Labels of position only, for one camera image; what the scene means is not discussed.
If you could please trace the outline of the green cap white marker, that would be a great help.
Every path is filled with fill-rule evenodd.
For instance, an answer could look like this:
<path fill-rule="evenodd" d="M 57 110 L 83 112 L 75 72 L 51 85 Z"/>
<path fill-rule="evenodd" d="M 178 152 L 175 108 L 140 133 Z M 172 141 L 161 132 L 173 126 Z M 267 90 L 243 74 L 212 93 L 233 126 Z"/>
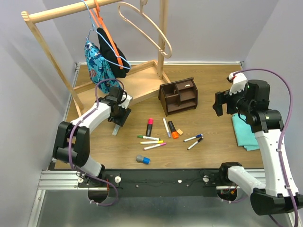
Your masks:
<path fill-rule="evenodd" d="M 154 141 L 159 141 L 160 140 L 160 138 L 149 137 L 149 136 L 142 136 L 142 135 L 138 135 L 137 138 L 139 138 L 139 139 L 145 139 L 145 140 L 154 140 Z"/>

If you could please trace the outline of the pink black highlighter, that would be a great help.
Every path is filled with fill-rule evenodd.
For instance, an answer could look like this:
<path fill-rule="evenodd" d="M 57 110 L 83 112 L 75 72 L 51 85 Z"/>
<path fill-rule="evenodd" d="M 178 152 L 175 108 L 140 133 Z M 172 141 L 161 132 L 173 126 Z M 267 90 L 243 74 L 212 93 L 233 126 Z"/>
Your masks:
<path fill-rule="evenodd" d="M 153 126 L 153 119 L 149 118 L 148 123 L 147 123 L 147 128 L 146 128 L 146 134 L 145 136 L 150 137 L 152 133 L 152 126 Z"/>

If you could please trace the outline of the lavender cap white marker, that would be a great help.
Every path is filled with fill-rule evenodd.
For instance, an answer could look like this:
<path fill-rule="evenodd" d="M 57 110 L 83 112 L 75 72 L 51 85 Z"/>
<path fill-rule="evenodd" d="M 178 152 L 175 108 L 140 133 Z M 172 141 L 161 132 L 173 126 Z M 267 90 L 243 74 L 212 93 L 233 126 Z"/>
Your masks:
<path fill-rule="evenodd" d="M 168 128 L 168 124 L 167 124 L 167 122 L 166 122 L 166 119 L 163 118 L 162 120 L 163 120 L 163 124 L 164 124 L 165 130 L 166 130 L 166 134 L 167 134 L 168 138 L 171 138 L 171 134 L 170 134 L 170 131 L 169 131 L 169 128 Z"/>

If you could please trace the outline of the yellow cap white marker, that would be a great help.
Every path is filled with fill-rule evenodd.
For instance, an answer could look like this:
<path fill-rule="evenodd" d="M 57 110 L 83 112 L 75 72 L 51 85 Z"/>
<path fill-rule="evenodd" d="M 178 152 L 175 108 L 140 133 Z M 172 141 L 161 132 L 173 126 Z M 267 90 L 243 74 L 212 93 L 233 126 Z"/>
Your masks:
<path fill-rule="evenodd" d="M 159 144 L 159 143 L 163 143 L 163 140 L 150 140 L 150 141 L 141 141 L 140 144 L 141 145 L 145 145 L 145 144 Z"/>

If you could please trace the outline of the pink cap white marker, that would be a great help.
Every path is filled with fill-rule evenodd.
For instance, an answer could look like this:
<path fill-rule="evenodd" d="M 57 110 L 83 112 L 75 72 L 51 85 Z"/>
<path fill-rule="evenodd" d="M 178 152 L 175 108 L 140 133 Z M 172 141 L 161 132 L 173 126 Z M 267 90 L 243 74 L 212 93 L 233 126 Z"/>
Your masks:
<path fill-rule="evenodd" d="M 158 144 L 155 144 L 155 145 L 151 145 L 151 146 L 148 146 L 148 147 L 144 147 L 143 150 L 154 149 L 154 148 L 157 148 L 157 147 L 164 146 L 164 145 L 166 145 L 166 144 L 167 144 L 166 142 L 158 143 Z"/>

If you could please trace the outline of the orange black highlighter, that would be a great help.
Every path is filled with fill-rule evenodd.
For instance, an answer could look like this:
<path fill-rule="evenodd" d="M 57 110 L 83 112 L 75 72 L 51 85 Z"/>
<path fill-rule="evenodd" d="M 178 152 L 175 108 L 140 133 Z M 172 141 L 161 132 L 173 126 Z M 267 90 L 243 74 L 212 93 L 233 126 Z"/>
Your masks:
<path fill-rule="evenodd" d="M 171 135 L 172 135 L 173 139 L 179 138 L 179 134 L 177 133 L 173 122 L 172 121 L 168 121 L 168 125 L 169 125 L 169 129 L 171 131 Z"/>

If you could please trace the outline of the pale green highlighter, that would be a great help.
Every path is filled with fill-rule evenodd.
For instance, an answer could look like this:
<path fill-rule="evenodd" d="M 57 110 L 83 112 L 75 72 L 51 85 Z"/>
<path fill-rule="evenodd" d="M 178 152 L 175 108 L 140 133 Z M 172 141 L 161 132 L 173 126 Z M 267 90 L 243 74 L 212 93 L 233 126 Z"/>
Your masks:
<path fill-rule="evenodd" d="M 113 129 L 112 135 L 116 136 L 118 134 L 119 129 L 120 129 L 120 126 L 116 124 Z"/>

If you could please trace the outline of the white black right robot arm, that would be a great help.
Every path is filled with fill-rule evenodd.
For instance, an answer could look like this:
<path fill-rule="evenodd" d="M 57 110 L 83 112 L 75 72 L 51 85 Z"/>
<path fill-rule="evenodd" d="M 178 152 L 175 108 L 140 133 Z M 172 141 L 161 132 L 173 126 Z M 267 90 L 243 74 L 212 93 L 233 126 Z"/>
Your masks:
<path fill-rule="evenodd" d="M 234 82 L 229 90 L 217 92 L 213 109 L 217 116 L 223 114 L 244 115 L 251 128 L 262 156 L 265 182 L 257 180 L 238 162 L 222 163 L 218 181 L 223 185 L 238 185 L 250 198 L 257 215 L 273 215 L 298 211 L 303 207 L 289 165 L 283 140 L 285 127 L 281 113 L 269 109 L 270 85 L 263 80 Z"/>

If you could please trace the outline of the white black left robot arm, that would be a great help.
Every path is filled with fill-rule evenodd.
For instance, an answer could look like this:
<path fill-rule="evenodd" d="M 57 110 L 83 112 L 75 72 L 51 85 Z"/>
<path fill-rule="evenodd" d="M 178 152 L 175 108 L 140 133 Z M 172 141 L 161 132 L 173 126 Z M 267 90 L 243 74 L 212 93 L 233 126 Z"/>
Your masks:
<path fill-rule="evenodd" d="M 122 88 L 111 87 L 105 97 L 99 97 L 82 116 L 58 125 L 53 148 L 53 158 L 70 164 L 89 175 L 89 182 L 101 186 L 105 181 L 105 166 L 90 155 L 90 134 L 103 121 L 123 126 L 131 109 L 132 97 Z"/>

